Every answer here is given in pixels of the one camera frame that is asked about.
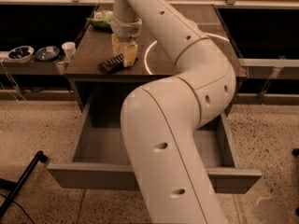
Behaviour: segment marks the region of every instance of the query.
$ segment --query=bowl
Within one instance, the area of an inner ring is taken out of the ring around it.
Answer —
[[[57,47],[45,47],[36,52],[36,58],[41,62],[53,62],[58,58],[59,52],[60,50]]]
[[[35,50],[29,46],[21,46],[15,49],[12,49],[9,54],[8,58],[17,63],[28,63],[32,58]]]

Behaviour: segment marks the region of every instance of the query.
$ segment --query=desk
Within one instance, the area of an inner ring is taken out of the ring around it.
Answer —
[[[228,41],[213,6],[179,5],[178,10],[198,22],[231,60],[237,79],[245,78],[238,59]],[[89,27],[68,65],[69,79],[78,105],[82,110],[78,135],[66,163],[50,163],[48,170],[63,188],[136,189],[132,171],[123,145],[120,125],[122,101],[140,84],[173,76],[178,73],[159,44],[143,25],[134,66],[113,75],[103,74],[97,65],[111,57],[111,33]],[[232,145],[226,116],[194,133],[203,162],[217,192],[245,193],[260,177],[257,170],[241,170]]]

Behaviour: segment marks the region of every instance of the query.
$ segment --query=black panel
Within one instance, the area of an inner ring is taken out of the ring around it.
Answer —
[[[299,59],[299,10],[220,8],[244,58]]]
[[[75,41],[92,6],[0,6],[0,50],[29,45],[35,51]]]

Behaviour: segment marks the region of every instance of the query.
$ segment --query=drawer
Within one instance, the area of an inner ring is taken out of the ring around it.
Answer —
[[[138,189],[122,137],[121,105],[139,84],[97,83],[84,106],[66,163],[48,170],[63,188]],[[262,176],[239,168],[225,114],[194,132],[198,152],[218,193],[245,193]]]

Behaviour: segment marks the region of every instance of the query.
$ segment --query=floor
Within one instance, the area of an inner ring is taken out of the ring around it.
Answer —
[[[63,163],[79,120],[72,99],[17,102],[0,96],[0,177],[16,181],[38,150]],[[299,158],[292,155],[299,147],[299,105],[233,105],[228,120],[241,167],[263,173],[244,195],[218,194],[229,223],[299,223]],[[43,163],[15,201],[38,224],[150,223],[139,191],[62,189]],[[33,222],[12,204],[0,223]]]

